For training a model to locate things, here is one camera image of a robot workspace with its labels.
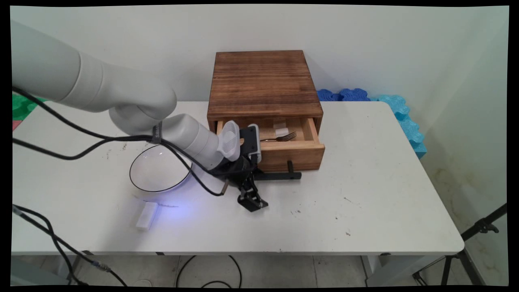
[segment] wooden drawer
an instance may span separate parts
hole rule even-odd
[[[240,118],[234,121],[240,128],[257,124],[260,140],[276,137],[273,119]],[[217,122],[216,134],[220,134],[226,122]],[[288,170],[286,162],[291,160],[295,171],[319,169],[324,145],[319,142],[313,118],[286,118],[286,127],[289,132],[295,131],[297,137],[287,142],[261,142],[262,161],[258,167],[262,171],[285,172]]]

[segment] black cable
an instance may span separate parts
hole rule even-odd
[[[218,280],[217,280],[217,281],[210,281],[210,282],[208,282],[208,283],[205,283],[201,288],[205,288],[206,286],[211,285],[211,284],[213,284],[213,283],[222,283],[222,284],[224,284],[225,286],[227,286],[227,287],[229,287],[230,289],[232,289],[232,287],[231,287],[229,284],[225,283],[224,281],[218,281]]]
[[[176,281],[175,281],[175,288],[178,288],[179,287],[179,279],[180,279],[180,275],[182,274],[182,271],[184,271],[184,268],[187,266],[187,264],[192,260],[194,259],[196,256],[192,256],[190,257],[187,262],[180,268],[179,270],[179,273],[176,275]],[[234,262],[234,264],[236,265],[236,267],[238,268],[238,272],[240,273],[240,284],[238,284],[238,288],[241,288],[241,269],[240,269],[240,265],[238,265],[238,262],[233,258],[233,256],[229,255],[229,258],[231,258]],[[213,283],[222,283],[224,285],[226,285],[227,287],[229,288],[232,288],[229,284],[223,282],[223,281],[210,281],[208,283],[205,283],[201,288],[204,288],[206,286],[208,286],[209,284],[213,284]]]
[[[80,256],[82,259],[86,260],[88,263],[90,263],[91,265],[97,267],[97,268],[100,268],[101,270],[103,271],[107,271],[109,272],[110,274],[112,274],[116,279],[118,279],[121,284],[123,286],[127,286],[126,283],[114,272],[112,271],[112,269],[108,268],[107,266],[103,265],[103,264],[99,264],[98,262],[96,261],[93,261],[89,258],[87,258],[85,255],[83,255],[82,253],[80,253],[78,250],[76,250],[75,248],[73,248],[72,246],[70,246],[67,242],[65,242],[63,239],[59,238],[57,235],[54,234],[54,231],[52,229],[52,226],[50,225],[50,221],[43,215],[41,215],[40,213],[38,212],[35,212],[35,211],[32,211],[30,209],[27,209],[27,208],[24,208],[22,206],[18,206],[18,205],[15,205],[13,204],[13,209],[12,209],[13,213],[15,213],[16,215],[20,216],[21,218],[23,218],[25,221],[31,223],[32,225],[36,226],[37,228],[39,228],[40,230],[42,230],[43,232],[47,233],[48,235],[50,235],[53,240],[55,239],[57,242],[61,243],[63,246],[65,246],[66,248],[68,248],[70,251],[72,251],[74,254]],[[29,214],[33,214],[35,216],[38,216],[40,217],[42,220],[45,221],[45,223],[47,224],[47,226],[49,227],[49,229],[45,228],[43,225],[41,225],[40,223],[38,223],[37,221],[35,221],[34,219],[32,219],[31,217],[25,215],[24,213],[20,212],[20,211],[23,211],[23,212],[26,212],[26,213],[29,213]],[[60,254],[65,258],[65,261],[68,261],[68,258],[66,257],[66,255],[63,252],[63,250],[58,246],[56,246],[56,248],[58,249],[58,251],[60,251]],[[75,278],[74,274],[71,272],[71,269],[69,269],[69,272],[71,273],[71,276],[73,277],[73,279],[75,281],[78,282],[79,285],[82,285],[82,284],[86,284],[86,283],[83,283],[81,281],[79,281],[77,278]]]
[[[52,224],[50,224],[50,221],[49,219],[47,219],[45,216],[43,216],[42,214],[38,213],[38,212],[35,212],[35,211],[32,211],[30,209],[26,209],[26,208],[19,208],[19,206],[17,205],[14,205],[13,204],[13,210],[12,210],[16,215],[22,217],[24,220],[32,223],[34,221],[34,219],[30,218],[29,216],[27,216],[26,214],[20,212],[20,211],[23,211],[23,212],[26,212],[26,213],[29,213],[33,216],[36,216],[38,218],[40,218],[41,220],[43,220],[45,222],[45,224],[47,225],[47,228],[49,230],[49,233],[50,233],[50,238],[52,239],[52,242],[54,243],[54,246],[56,247],[56,249],[58,250],[58,252],[61,254],[61,256],[63,257],[63,259],[65,260],[65,263],[67,265],[67,268],[69,269],[69,274],[71,276],[71,278],[76,281],[76,283],[78,285],[88,285],[87,283],[83,282],[83,281],[80,281],[78,278],[76,278],[76,276],[74,275],[74,271],[72,269],[72,264],[70,263],[70,260],[69,258],[66,256],[65,252],[63,251],[63,249],[61,248],[61,246],[59,245],[58,241],[56,240],[56,235],[54,234],[54,229],[52,228]]]
[[[103,145],[105,143],[108,143],[108,142],[112,142],[112,141],[146,141],[146,142],[151,142],[151,140],[152,140],[152,136],[151,135],[138,135],[138,136],[126,136],[126,137],[108,137],[108,136],[104,136],[104,135],[101,135],[101,134],[94,133],[92,131],[84,129],[84,128],[82,128],[82,127],[72,123],[71,121],[67,120],[66,118],[64,118],[63,116],[58,114],[56,111],[51,109],[49,106],[47,106],[46,104],[44,104],[43,102],[39,101],[37,98],[32,96],[30,93],[28,93],[28,92],[26,92],[26,91],[24,91],[24,90],[22,90],[20,88],[17,88],[15,86],[12,87],[12,90],[14,92],[17,92],[20,95],[28,98],[29,100],[37,103],[38,105],[41,105],[44,110],[46,110],[47,112],[49,112],[50,114],[52,114],[53,116],[58,118],[60,121],[64,122],[65,124],[75,128],[75,129],[77,129],[77,130],[79,130],[79,131],[81,131],[83,133],[86,133],[88,135],[91,135],[91,136],[94,136],[94,137],[97,137],[97,138],[103,138],[103,140],[97,142],[96,144],[90,146],[89,148],[87,148],[83,152],[81,152],[81,153],[79,153],[77,155],[74,155],[74,156],[62,155],[62,154],[59,154],[59,153],[56,153],[56,152],[53,152],[53,151],[50,151],[50,150],[38,147],[36,145],[27,143],[25,141],[21,141],[21,140],[16,139],[16,138],[12,139],[13,143],[18,144],[20,146],[24,146],[24,147],[29,148],[31,150],[38,151],[40,153],[44,153],[44,154],[50,155],[52,157],[63,159],[63,160],[76,160],[76,159],[79,159],[79,158],[87,155],[88,153],[93,151],[95,148],[97,148],[97,147],[99,147],[99,146],[101,146],[101,145]],[[176,149],[177,151],[182,153],[184,156],[186,156],[188,159],[190,159],[192,162],[194,162],[196,165],[198,165],[203,171],[209,173],[209,171],[203,165],[201,165],[198,161],[196,161],[193,157],[191,157],[189,154],[185,153],[182,149],[177,147],[175,144],[173,144],[173,143],[171,143],[171,142],[169,142],[167,140],[161,140],[160,144],[162,146],[166,147],[168,150],[170,150],[182,162],[182,164],[187,168],[187,170],[191,173],[191,175],[193,175],[193,177],[195,177],[196,181],[202,186],[202,188],[205,191],[207,191],[208,193],[210,193],[210,194],[212,194],[214,196],[222,196],[224,194],[223,192],[216,193],[216,192],[211,191],[200,180],[200,178],[198,178],[198,176],[194,173],[192,168],[173,149]]]

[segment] fork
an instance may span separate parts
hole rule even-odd
[[[285,135],[285,136],[281,136],[281,137],[278,137],[278,138],[273,138],[273,139],[263,139],[263,140],[260,140],[260,142],[273,142],[273,141],[277,141],[277,142],[286,142],[288,140],[291,140],[291,139],[294,139],[295,136],[297,136],[297,133],[296,132],[292,132],[288,135]]]

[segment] white table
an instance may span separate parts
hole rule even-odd
[[[47,104],[84,128],[124,136],[108,112]],[[179,102],[174,114],[188,113],[207,125],[207,106]],[[128,173],[135,157],[151,147],[145,142],[108,143],[76,161],[13,144],[12,200],[44,214],[57,235],[95,255],[403,256],[375,271],[367,280],[371,286],[461,251],[464,243],[389,106],[322,102],[322,107],[319,139],[326,150],[320,170],[304,171],[301,181],[258,181],[269,206],[253,213],[236,202],[237,189],[214,197],[193,180],[167,195],[172,207],[159,208],[148,232],[137,230],[144,202],[136,198]],[[13,137],[67,155],[98,141],[39,107]],[[203,180],[215,191],[222,187],[208,175]],[[57,251],[48,235],[13,215],[11,254]]]

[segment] black tripod leg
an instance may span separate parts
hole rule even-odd
[[[443,276],[442,276],[442,284],[447,285],[447,281],[449,280],[449,272],[450,272],[450,262],[453,260],[451,256],[445,257],[445,266],[443,267]]]

